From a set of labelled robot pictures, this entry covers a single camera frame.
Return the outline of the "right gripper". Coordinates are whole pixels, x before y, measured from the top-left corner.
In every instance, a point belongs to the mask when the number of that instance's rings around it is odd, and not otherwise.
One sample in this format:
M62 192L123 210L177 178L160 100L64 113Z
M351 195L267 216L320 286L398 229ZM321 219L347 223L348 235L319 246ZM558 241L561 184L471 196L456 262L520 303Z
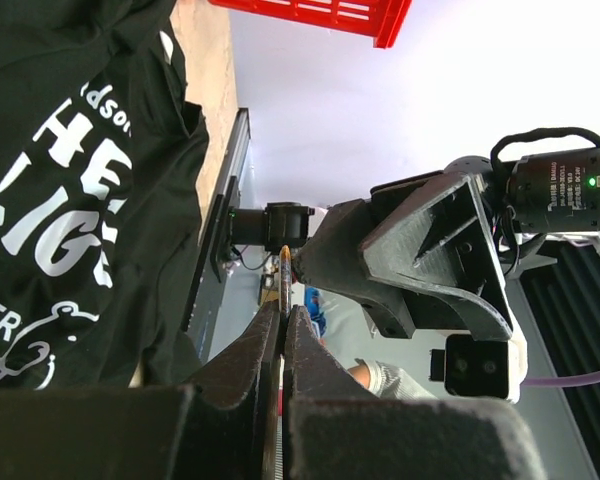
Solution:
M427 181L373 226L362 199L332 206L292 260L298 281L355 301L387 338L408 338L410 315L418 329L511 338L504 278L471 176Z

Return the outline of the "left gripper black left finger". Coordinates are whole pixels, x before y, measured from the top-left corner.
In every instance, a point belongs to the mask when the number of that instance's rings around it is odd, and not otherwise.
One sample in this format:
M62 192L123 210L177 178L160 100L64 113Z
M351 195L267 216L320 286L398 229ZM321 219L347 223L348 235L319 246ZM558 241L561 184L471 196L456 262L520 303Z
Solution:
M181 385L0 391L0 479L271 479L276 303Z

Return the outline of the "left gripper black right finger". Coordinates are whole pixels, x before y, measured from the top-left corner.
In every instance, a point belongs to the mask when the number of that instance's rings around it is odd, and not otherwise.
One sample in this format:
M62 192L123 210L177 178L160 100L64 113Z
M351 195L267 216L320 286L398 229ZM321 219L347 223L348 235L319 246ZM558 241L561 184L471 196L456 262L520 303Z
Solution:
M387 400L363 388L291 310L284 346L287 479L545 479L531 430L490 399Z

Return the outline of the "round iridescent brooch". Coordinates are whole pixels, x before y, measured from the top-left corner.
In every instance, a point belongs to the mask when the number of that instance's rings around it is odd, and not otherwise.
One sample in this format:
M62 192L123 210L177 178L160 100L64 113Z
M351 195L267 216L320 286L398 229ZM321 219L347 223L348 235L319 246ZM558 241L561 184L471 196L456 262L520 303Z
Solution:
M283 245L279 253L279 310L283 318L288 318L292 308L292 256L288 245Z

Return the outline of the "black printed t-shirt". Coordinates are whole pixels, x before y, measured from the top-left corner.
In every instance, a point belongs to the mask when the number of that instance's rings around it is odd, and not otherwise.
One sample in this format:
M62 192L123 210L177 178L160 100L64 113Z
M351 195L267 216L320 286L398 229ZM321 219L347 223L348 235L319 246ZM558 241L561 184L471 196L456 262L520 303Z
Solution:
M209 136L170 1L0 1L0 388L183 381Z

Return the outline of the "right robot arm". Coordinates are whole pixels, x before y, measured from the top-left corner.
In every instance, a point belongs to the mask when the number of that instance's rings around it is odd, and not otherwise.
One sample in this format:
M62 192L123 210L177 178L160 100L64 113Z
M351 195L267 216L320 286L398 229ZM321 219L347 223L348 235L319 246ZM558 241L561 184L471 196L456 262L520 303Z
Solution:
M599 231L600 136L539 128L330 207L293 270L359 303L389 338L438 330L507 341L507 276L548 235Z

